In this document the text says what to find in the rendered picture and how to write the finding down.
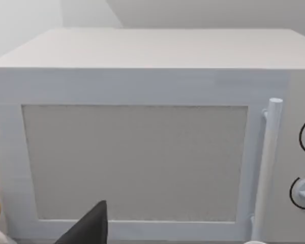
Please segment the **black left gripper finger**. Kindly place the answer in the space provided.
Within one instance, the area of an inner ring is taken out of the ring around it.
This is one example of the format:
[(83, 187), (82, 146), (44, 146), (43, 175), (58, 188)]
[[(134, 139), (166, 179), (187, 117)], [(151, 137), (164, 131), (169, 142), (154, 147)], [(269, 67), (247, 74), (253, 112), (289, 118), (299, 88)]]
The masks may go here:
[(54, 244), (107, 244), (107, 202), (98, 202)]

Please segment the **pale microwave door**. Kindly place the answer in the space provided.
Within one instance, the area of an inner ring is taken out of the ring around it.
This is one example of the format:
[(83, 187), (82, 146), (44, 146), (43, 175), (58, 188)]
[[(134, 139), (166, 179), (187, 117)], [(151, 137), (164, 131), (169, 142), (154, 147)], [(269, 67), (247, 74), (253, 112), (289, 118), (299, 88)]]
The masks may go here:
[(9, 234), (56, 239), (100, 200), (114, 240), (250, 236), (276, 70), (0, 68)]

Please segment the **pale microwave oven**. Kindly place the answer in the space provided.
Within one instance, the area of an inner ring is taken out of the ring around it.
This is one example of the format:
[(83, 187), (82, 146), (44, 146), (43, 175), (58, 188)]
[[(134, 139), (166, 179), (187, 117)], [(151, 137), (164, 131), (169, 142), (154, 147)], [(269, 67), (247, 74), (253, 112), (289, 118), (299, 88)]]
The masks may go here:
[[(50, 30), (0, 57), (0, 68), (276, 70), (288, 74), (262, 241), (305, 242), (305, 210), (293, 205), (290, 186), (305, 177), (298, 141), (305, 123), (305, 37), (287, 29)], [(262, 128), (262, 142), (266, 120)], [(254, 210), (258, 188), (254, 177)]]

